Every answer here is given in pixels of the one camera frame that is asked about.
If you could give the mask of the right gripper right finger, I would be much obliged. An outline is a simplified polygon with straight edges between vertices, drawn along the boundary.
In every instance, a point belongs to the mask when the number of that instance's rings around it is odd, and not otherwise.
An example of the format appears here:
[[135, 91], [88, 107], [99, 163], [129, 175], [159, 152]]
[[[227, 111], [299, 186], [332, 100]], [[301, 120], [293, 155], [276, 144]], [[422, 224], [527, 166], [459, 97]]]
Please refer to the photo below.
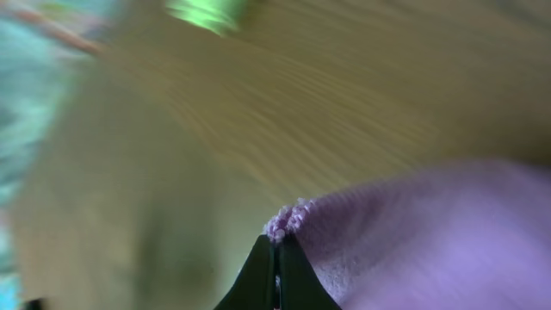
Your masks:
[[341, 310], [322, 286], [293, 234], [275, 248], [275, 309]]

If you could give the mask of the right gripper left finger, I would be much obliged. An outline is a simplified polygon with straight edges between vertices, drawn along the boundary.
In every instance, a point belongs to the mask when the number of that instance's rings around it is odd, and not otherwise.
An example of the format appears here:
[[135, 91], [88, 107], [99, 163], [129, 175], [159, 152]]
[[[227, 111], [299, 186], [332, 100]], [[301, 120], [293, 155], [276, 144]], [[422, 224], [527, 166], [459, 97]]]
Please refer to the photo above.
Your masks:
[[275, 299], [275, 250], [260, 235], [234, 284], [214, 310], [273, 310]]

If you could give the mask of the purple cloth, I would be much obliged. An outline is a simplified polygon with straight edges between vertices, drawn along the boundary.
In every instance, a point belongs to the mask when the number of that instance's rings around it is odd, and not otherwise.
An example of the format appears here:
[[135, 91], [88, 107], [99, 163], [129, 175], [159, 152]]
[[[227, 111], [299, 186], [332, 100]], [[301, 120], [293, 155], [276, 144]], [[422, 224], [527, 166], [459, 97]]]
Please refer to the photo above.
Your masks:
[[550, 307], [550, 170], [477, 161], [368, 183], [279, 211], [343, 309]]

